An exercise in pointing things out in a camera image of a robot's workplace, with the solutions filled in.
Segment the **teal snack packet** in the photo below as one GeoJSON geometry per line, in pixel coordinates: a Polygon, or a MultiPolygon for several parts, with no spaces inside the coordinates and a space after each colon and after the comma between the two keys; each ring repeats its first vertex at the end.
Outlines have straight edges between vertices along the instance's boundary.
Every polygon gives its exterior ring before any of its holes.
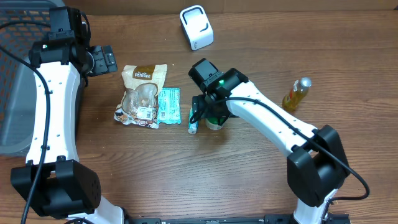
{"type": "Polygon", "coordinates": [[[193,109],[190,108],[189,119],[188,119],[188,133],[189,134],[196,134],[198,129],[198,121],[195,123],[191,123],[190,120],[193,118],[193,109]]]}

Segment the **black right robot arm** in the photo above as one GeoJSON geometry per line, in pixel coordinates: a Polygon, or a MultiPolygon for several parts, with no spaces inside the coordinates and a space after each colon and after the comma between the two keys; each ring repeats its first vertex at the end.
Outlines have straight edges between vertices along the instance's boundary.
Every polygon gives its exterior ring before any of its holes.
{"type": "Polygon", "coordinates": [[[348,165],[341,139],[331,126],[317,129],[266,98],[248,77],[232,68],[191,68],[202,91],[193,97],[192,119],[220,129],[240,117],[258,129],[287,159],[287,181],[298,202],[290,223],[326,223],[328,202],[343,185],[348,165]]]}

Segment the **teal white wet wipes pack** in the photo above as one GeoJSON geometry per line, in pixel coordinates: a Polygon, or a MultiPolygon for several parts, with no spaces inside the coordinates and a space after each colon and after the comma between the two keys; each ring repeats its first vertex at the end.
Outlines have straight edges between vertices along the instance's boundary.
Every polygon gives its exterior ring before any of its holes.
{"type": "Polygon", "coordinates": [[[164,124],[180,124],[180,89],[163,88],[158,95],[157,122],[164,124]]]}

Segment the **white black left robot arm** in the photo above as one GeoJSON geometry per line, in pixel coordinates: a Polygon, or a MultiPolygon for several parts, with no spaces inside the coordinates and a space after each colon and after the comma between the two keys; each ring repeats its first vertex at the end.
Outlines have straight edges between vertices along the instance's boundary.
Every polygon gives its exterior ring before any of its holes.
{"type": "Polygon", "coordinates": [[[87,77],[117,70],[111,46],[87,47],[73,38],[40,41],[27,66],[36,84],[34,130],[25,165],[11,170],[25,211],[68,223],[129,223],[127,212],[102,196],[99,177],[80,163],[75,142],[87,77]]]}

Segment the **grey plastic mesh basket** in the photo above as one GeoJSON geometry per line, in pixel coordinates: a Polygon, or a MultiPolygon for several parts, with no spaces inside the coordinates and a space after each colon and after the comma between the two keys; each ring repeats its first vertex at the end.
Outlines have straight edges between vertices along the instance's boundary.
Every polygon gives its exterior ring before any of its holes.
{"type": "Polygon", "coordinates": [[[1,3],[1,154],[27,156],[35,120],[36,84],[27,66],[36,42],[49,40],[49,10],[61,1],[1,3]]]}

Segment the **yellow dish soap bottle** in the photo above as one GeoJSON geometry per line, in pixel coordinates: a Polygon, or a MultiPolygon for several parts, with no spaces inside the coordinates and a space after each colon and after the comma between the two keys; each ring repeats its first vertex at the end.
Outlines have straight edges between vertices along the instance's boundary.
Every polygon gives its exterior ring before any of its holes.
{"type": "Polygon", "coordinates": [[[294,82],[293,87],[284,96],[282,100],[282,107],[286,111],[295,111],[299,103],[306,97],[312,85],[312,80],[309,77],[303,77],[294,82]]]}

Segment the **white black barcode scanner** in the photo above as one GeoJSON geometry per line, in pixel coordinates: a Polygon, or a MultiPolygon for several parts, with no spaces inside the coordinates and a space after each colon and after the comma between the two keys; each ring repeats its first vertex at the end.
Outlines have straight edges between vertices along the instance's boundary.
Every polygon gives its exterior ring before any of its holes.
{"type": "Polygon", "coordinates": [[[208,16],[201,5],[194,5],[180,12],[182,30],[190,48],[195,51],[204,48],[214,41],[214,32],[208,16]]]}

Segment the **brown white snack packet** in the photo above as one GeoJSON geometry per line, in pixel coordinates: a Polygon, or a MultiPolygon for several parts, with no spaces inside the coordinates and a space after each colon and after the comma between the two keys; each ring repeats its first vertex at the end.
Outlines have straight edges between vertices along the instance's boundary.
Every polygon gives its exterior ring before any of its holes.
{"type": "Polygon", "coordinates": [[[126,65],[121,73],[125,92],[114,112],[124,125],[157,129],[158,95],[167,75],[166,64],[126,65]]]}

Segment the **green lid white jar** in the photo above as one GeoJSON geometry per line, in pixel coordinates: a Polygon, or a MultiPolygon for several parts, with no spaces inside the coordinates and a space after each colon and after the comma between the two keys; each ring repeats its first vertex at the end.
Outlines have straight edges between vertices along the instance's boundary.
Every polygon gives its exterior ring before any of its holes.
{"type": "Polygon", "coordinates": [[[209,128],[210,130],[220,130],[223,126],[218,124],[218,119],[217,118],[207,118],[205,120],[205,124],[207,126],[207,128],[209,128]]]}

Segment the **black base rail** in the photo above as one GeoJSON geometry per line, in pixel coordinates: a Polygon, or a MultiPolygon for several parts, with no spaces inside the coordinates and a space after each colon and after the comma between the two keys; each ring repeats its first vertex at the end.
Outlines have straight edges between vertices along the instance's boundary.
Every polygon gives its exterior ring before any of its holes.
{"type": "Polygon", "coordinates": [[[293,215],[265,215],[264,217],[239,218],[189,218],[161,220],[160,218],[130,218],[126,223],[133,224],[288,224],[293,223],[293,215]]]}

